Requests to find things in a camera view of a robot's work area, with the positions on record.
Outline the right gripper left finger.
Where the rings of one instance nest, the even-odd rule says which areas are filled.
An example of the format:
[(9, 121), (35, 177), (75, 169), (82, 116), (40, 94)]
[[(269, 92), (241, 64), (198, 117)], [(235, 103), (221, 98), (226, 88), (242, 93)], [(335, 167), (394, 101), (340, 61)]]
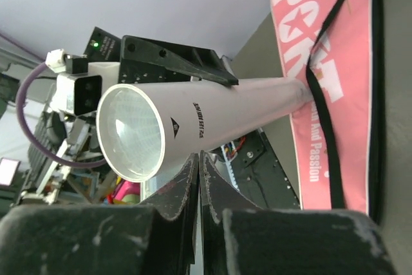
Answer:
[(198, 156), (137, 205), (22, 205), (1, 220), (2, 274), (188, 274)]

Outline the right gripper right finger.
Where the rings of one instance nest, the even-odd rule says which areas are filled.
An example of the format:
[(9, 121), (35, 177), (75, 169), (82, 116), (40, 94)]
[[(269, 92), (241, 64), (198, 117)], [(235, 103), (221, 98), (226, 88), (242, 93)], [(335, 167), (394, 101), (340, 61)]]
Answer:
[(264, 210), (200, 154), (205, 274), (394, 274), (377, 226), (354, 211)]

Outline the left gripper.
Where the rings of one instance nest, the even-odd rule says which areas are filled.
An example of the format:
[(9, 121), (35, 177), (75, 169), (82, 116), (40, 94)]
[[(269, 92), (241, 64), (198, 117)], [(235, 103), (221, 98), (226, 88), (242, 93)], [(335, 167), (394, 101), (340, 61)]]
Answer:
[(187, 82), (192, 77), (224, 86), (238, 84), (214, 50), (123, 36), (119, 83)]

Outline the white shuttlecock tube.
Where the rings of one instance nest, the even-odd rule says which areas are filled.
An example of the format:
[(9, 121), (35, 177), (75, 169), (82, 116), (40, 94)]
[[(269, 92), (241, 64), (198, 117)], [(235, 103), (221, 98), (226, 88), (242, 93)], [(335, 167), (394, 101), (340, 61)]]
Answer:
[(117, 84), (100, 99), (98, 114), (107, 94), (131, 88), (153, 109), (160, 126), (160, 159), (145, 178), (123, 179), (144, 182), (152, 177), (177, 172), (191, 153), (210, 151), (288, 115), (312, 98), (308, 88), (293, 78), (241, 79), (235, 86), (210, 81)]

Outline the clear plastic tube lid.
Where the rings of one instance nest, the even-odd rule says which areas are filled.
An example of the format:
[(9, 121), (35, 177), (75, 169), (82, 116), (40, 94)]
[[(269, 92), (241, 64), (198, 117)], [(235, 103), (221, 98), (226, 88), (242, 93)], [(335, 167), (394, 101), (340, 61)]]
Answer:
[(98, 114), (100, 148), (112, 168), (128, 178), (145, 178), (160, 159), (162, 137), (148, 101), (131, 88), (110, 91)]

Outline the pink racket bag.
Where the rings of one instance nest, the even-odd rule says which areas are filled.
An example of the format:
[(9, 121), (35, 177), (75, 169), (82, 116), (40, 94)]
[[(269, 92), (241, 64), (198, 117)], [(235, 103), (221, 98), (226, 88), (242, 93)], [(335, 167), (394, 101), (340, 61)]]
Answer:
[(283, 75), (314, 73), (330, 112), (345, 207), (380, 218), (384, 165), (383, 0), (271, 0)]

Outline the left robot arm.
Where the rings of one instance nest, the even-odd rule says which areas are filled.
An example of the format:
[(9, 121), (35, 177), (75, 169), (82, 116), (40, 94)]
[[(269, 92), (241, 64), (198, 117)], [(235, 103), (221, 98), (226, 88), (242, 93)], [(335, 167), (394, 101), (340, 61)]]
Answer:
[(91, 62), (118, 62), (121, 84), (186, 82), (192, 77), (224, 86), (238, 84), (214, 50), (94, 28), (84, 51)]

